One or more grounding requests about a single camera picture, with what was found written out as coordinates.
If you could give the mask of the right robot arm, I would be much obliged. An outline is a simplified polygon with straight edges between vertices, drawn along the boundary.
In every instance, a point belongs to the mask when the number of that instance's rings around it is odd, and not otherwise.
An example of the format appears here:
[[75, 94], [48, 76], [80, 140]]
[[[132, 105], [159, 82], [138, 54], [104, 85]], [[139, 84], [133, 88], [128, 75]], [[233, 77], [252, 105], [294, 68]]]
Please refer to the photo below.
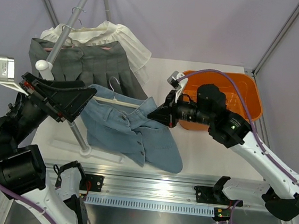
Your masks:
[[216, 85], [205, 84], [197, 89], [197, 101], [183, 100], [180, 84], [169, 92], [165, 102], [149, 113], [148, 118], [169, 128], [179, 120], [208, 125], [209, 135], [219, 144], [246, 160], [264, 179], [258, 185], [241, 184], [230, 177], [221, 177], [212, 188], [219, 204], [241, 200], [263, 205], [276, 218], [289, 221], [299, 215], [299, 174], [260, 140], [254, 128], [241, 115], [226, 107], [226, 96]]

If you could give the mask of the blue denim skirt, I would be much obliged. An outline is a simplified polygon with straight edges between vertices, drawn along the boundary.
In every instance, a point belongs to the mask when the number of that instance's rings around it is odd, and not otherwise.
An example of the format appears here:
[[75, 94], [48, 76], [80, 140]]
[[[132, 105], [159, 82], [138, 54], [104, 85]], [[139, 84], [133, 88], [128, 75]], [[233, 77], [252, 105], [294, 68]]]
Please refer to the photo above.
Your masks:
[[141, 167], [148, 163], [178, 174], [183, 161], [170, 129], [147, 117], [157, 108], [154, 98], [140, 101], [143, 104], [135, 109], [92, 98], [80, 115], [87, 129], [87, 143], [122, 153]]

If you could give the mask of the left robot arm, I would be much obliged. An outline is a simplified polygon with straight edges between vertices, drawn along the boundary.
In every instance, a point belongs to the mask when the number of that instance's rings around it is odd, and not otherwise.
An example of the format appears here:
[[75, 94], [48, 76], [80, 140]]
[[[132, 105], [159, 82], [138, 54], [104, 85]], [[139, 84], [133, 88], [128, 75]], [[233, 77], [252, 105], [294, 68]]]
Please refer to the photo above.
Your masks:
[[20, 144], [47, 118], [73, 122], [96, 94], [81, 81], [49, 81], [25, 73], [6, 115], [0, 117], [0, 191], [23, 205], [41, 224], [88, 224], [80, 189], [82, 165], [59, 168], [60, 187], [51, 183], [37, 145]]

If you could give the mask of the cream plastic hanger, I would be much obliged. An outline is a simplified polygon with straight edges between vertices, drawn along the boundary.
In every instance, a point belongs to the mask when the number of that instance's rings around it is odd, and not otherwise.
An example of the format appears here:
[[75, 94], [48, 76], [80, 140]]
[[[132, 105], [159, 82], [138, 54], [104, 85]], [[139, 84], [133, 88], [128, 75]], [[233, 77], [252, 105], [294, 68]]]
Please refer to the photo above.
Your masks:
[[129, 107], [129, 108], [139, 108], [141, 104], [143, 104], [143, 101], [140, 101], [139, 99], [130, 98], [125, 95], [120, 95], [114, 91], [112, 82], [115, 80], [115, 82], [119, 85], [120, 81], [115, 77], [111, 76], [109, 78], [109, 85], [111, 92], [109, 93], [109, 89], [94, 84], [93, 87], [97, 90], [96, 94], [93, 96], [93, 99], [99, 102]]

